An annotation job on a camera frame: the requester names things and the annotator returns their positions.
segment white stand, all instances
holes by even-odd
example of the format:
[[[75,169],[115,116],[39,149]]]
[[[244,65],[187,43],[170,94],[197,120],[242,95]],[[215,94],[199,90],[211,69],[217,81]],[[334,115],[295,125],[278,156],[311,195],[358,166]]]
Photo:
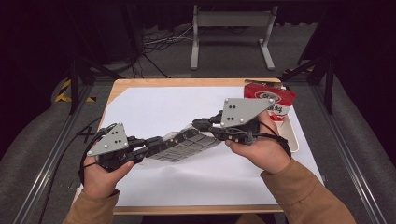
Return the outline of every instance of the white stand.
[[[260,47],[262,55],[269,70],[274,70],[275,66],[268,50],[268,41],[276,18],[277,7],[273,7],[271,11],[253,11],[253,12],[225,12],[225,11],[198,11],[198,7],[194,6],[193,13],[193,31],[194,38],[192,42],[191,53],[191,70],[198,69],[198,52],[199,26],[264,26],[265,37],[260,39]]]

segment human hand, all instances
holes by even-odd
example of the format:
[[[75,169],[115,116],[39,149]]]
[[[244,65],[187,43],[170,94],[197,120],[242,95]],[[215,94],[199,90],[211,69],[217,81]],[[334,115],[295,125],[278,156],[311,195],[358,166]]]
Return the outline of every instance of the human hand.
[[[259,115],[259,121],[268,125],[278,134],[276,124],[271,120],[268,111],[263,111]],[[260,124],[261,133],[272,134],[264,125]],[[258,137],[251,145],[242,145],[234,141],[227,140],[225,144],[236,154],[246,157],[253,164],[263,170],[276,174],[283,170],[290,162],[290,157],[283,150],[282,146],[272,138]]]
[[[96,162],[95,157],[87,157],[84,166]],[[109,173],[98,164],[84,168],[84,193],[93,198],[107,198],[113,194],[117,183],[125,177],[134,166],[132,161]]]

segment white sheet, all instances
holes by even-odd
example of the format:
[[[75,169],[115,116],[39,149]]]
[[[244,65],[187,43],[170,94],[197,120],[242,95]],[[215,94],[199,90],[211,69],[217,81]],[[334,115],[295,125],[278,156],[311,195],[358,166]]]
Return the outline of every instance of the white sheet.
[[[128,136],[165,136],[216,115],[224,99],[237,97],[243,87],[131,88],[107,106],[102,127],[122,122]],[[289,117],[299,144],[293,158],[321,179],[293,108]],[[144,159],[118,184],[117,206],[276,204],[261,171],[223,143],[177,163]]]

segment jacket sleeve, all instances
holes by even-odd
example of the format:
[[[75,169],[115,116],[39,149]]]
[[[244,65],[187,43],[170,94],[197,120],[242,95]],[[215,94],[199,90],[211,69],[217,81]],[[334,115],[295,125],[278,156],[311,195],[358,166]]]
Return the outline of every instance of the jacket sleeve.
[[[115,191],[110,197],[96,199],[82,191],[67,214],[64,224],[110,224],[113,220],[113,208],[120,192]]]
[[[281,172],[271,175],[264,171],[261,177],[290,224],[355,223],[346,206],[295,160]]]

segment gray carpet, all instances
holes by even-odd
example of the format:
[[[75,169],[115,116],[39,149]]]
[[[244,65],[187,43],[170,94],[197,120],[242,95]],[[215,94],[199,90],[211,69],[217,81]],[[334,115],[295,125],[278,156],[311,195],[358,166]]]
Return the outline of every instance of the gray carpet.
[[[199,69],[190,70],[191,42],[184,40],[164,51],[154,51],[148,56],[165,74],[172,77],[279,77],[287,68],[296,66],[304,46],[315,29],[315,25],[275,27],[270,39],[269,50],[276,70],[268,71],[257,40],[263,31],[247,29],[240,35],[222,30],[208,30],[200,36]],[[144,78],[161,77],[161,73],[145,58],[139,62]],[[122,73],[131,77],[132,71]],[[85,103],[78,114],[77,121],[67,136],[70,141],[75,133],[92,120],[100,117],[105,109],[112,82],[99,77],[90,96],[96,97],[95,103]],[[325,114],[320,109],[314,92],[302,82],[304,75],[293,78],[287,84],[296,92],[294,104],[297,116],[309,146],[317,161],[318,168],[328,181],[326,187],[338,196],[350,209],[358,223],[373,223],[366,212],[361,196],[356,191],[348,169],[338,151]],[[395,186],[396,172],[389,162],[383,148],[364,121],[359,110],[346,96],[342,85],[335,80],[333,96],[333,117],[364,174],[368,186],[388,223],[396,221]],[[52,107],[33,120],[10,146],[0,162],[0,223],[12,223],[24,199],[33,186],[59,132],[68,116],[70,103],[53,103]],[[92,125],[97,130],[98,122]],[[78,186],[78,163],[86,144],[85,136],[77,137],[67,149],[57,172],[52,193],[47,205],[43,223],[62,223],[75,195],[69,186]],[[38,223],[45,200],[40,197],[29,223]],[[281,223],[282,216],[277,216]],[[141,216],[115,217],[114,223],[140,223]]]

